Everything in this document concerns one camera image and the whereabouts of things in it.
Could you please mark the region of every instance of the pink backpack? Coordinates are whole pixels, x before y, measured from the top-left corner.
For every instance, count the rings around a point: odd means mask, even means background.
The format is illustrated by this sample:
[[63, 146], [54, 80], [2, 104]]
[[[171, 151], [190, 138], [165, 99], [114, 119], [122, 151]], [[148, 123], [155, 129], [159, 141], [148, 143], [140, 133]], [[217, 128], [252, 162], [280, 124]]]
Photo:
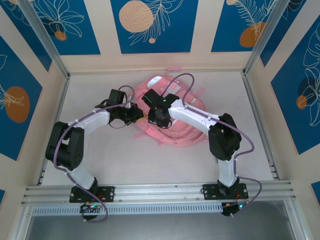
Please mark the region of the pink backpack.
[[[146, 116], [148, 115], [150, 108], [142, 100], [144, 94], [148, 90], [153, 89], [161, 95], [172, 79], [173, 78], [171, 76], [155, 75], [136, 87], [134, 90], [134, 102], [137, 103], [138, 107], [143, 110]], [[187, 89], [188, 86], [177, 79], [170, 85], [164, 96], [171, 93], [182, 99]], [[197, 98], [196, 94], [192, 91], [187, 94], [185, 102], [201, 110], [204, 110], [205, 108], [202, 101]], [[187, 147], [201, 142], [204, 139], [205, 134], [193, 126], [180, 120], [171, 119], [171, 121], [172, 126], [170, 128], [162, 129], [154, 124], [148, 123], [148, 119], [144, 118], [135, 123], [135, 126], [144, 133], [135, 134], [134, 138], [138, 139], [141, 137], [151, 136], [158, 141], [159, 145], [164, 143], [174, 145], [176, 147]]]

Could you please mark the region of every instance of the aluminum rail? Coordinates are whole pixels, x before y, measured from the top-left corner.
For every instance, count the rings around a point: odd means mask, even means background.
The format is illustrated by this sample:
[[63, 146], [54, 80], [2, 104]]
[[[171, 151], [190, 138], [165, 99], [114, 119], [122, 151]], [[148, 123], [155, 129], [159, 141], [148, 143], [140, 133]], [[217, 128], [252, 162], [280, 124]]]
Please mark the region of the aluminum rail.
[[[249, 199], [254, 197], [259, 185], [246, 181]], [[262, 192], [257, 201], [285, 201], [296, 198], [289, 180], [262, 181]], [[204, 183], [115, 185], [113, 204], [169, 204], [207, 203], [201, 193]], [[69, 203], [72, 186], [28, 186], [22, 206], [74, 205]], [[232, 202], [232, 199], [211, 202]]]

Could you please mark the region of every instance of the beige circle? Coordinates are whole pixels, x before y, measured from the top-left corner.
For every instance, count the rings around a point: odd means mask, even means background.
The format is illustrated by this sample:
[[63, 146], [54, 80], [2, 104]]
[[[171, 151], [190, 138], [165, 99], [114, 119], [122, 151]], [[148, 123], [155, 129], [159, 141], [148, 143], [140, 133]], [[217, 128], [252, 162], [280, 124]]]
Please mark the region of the beige circle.
[[238, 0], [226, 0], [226, 4], [228, 5], [233, 5], [237, 2]]
[[154, 23], [151, 9], [142, 1], [128, 1], [119, 12], [120, 23], [131, 33], [140, 33]]
[[10, 3], [14, 4], [14, 5], [18, 5], [17, 0], [8, 0]]

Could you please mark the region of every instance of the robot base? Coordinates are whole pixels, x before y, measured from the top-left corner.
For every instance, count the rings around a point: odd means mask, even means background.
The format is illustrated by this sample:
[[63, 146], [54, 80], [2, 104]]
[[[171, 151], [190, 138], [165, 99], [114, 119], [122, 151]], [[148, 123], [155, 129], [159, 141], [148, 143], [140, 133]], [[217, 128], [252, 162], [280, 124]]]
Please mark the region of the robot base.
[[[98, 186], [97, 179], [94, 179], [92, 187], [88, 190], [93, 195], [97, 196], [103, 203], [113, 203], [115, 197], [115, 187], [114, 186]], [[71, 189], [70, 203], [96, 203], [97, 201], [81, 190], [79, 187], [74, 186]]]
[[204, 184], [201, 193], [204, 200], [236, 200], [241, 196], [248, 199], [248, 190], [245, 183], [239, 183], [239, 178], [231, 187], [226, 187], [219, 181], [217, 184]]

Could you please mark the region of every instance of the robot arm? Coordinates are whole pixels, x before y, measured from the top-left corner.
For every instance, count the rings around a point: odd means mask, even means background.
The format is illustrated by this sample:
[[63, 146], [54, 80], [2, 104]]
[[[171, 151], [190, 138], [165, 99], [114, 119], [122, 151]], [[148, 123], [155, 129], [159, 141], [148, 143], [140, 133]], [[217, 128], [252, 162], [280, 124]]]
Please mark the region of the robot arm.
[[189, 104], [184, 105], [178, 96], [170, 93], [162, 97], [153, 89], [146, 92], [142, 100], [150, 107], [149, 123], [167, 128], [170, 119], [181, 120], [208, 136], [210, 151], [217, 158], [219, 165], [219, 190], [225, 196], [232, 192], [239, 182], [234, 172], [233, 155], [240, 148], [242, 138], [238, 132], [212, 119], [218, 119], [236, 128], [233, 118], [226, 113], [219, 116]]
[[[109, 98], [102, 101], [93, 110], [94, 114], [73, 126], [58, 150], [57, 165], [65, 169], [77, 184], [91, 192], [94, 192], [94, 188], [98, 186], [98, 181], [88, 172], [84, 165], [85, 161], [83, 161], [88, 157], [89, 135], [100, 127], [108, 125], [114, 119], [120, 119], [129, 125], [144, 117], [143, 111], [132, 103], [98, 112], [102, 108], [122, 104], [124, 96], [123, 91], [112, 89]], [[57, 143], [63, 132], [72, 123], [57, 122], [54, 124], [45, 152], [48, 160], [53, 162]]]
[[[124, 96], [124, 92], [113, 89], [109, 99], [102, 101], [101, 104], [96, 106], [93, 110], [94, 114], [76, 124], [67, 133], [58, 150], [57, 165], [60, 168], [64, 168], [73, 180], [95, 196], [98, 181], [87, 171], [83, 161], [83, 158], [88, 157], [87, 141], [89, 135], [98, 128], [109, 124], [114, 119], [121, 119], [126, 125], [129, 125], [144, 117], [143, 111], [136, 104], [130, 103], [126, 106], [97, 112], [99, 108], [102, 109], [106, 106], [122, 104]], [[142, 100], [150, 107], [148, 113], [149, 123], [156, 124], [160, 128], [167, 128], [171, 119], [181, 120], [201, 130], [208, 136], [210, 152], [217, 158], [219, 165], [219, 191], [226, 199], [234, 193], [239, 179], [235, 176], [233, 155], [239, 149], [242, 138], [236, 131], [212, 120], [212, 118], [219, 119], [236, 128], [232, 117], [226, 113], [219, 116], [202, 111], [189, 104], [183, 105], [183, 101], [178, 96], [170, 93], [162, 97], [153, 89], [145, 93]], [[54, 125], [45, 152], [48, 160], [53, 162], [57, 143], [71, 124], [57, 122]]]

